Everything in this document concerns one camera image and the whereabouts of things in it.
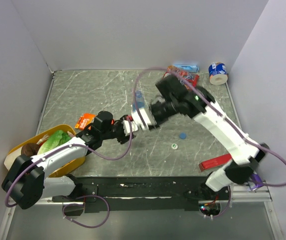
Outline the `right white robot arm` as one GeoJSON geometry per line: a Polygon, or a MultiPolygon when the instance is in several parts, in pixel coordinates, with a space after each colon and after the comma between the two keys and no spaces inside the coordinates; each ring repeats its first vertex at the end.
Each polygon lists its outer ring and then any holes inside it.
{"type": "Polygon", "coordinates": [[[188,116],[207,129],[230,154],[228,163],[208,175],[201,187],[202,195],[211,200],[230,184],[245,183],[266,156],[266,152],[260,149],[261,145],[246,143],[238,135],[240,128],[225,115],[205,88],[196,87],[203,96],[200,98],[172,74],[159,80],[155,86],[164,99],[149,107],[157,125],[176,114],[188,116]]]}

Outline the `blue label water bottle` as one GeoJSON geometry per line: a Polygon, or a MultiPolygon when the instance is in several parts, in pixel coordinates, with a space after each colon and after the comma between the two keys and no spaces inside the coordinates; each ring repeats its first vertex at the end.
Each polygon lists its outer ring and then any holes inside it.
{"type": "MultiPolygon", "coordinates": [[[[134,96],[135,96],[135,100],[136,100],[136,103],[137,103],[137,107],[139,109],[143,109],[145,107],[145,98],[144,98],[144,95],[143,95],[142,91],[141,90],[136,90],[134,96]]],[[[131,104],[131,111],[135,112],[136,110],[137,110],[136,104],[135,104],[135,101],[133,100],[132,104],[131,104]]]]}

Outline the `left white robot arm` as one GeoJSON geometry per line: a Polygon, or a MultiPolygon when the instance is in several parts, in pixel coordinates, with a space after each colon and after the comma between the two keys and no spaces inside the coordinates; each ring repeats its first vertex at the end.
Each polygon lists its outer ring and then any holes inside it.
{"type": "Polygon", "coordinates": [[[114,120],[110,112],[101,111],[68,142],[32,157],[18,156],[1,185],[6,192],[5,205],[8,208],[18,205],[25,210],[44,198],[66,196],[71,201],[78,200],[82,187],[72,176],[50,175],[75,159],[91,153],[97,155],[104,140],[117,139],[120,144],[130,144],[137,130],[130,115],[114,120]]]}

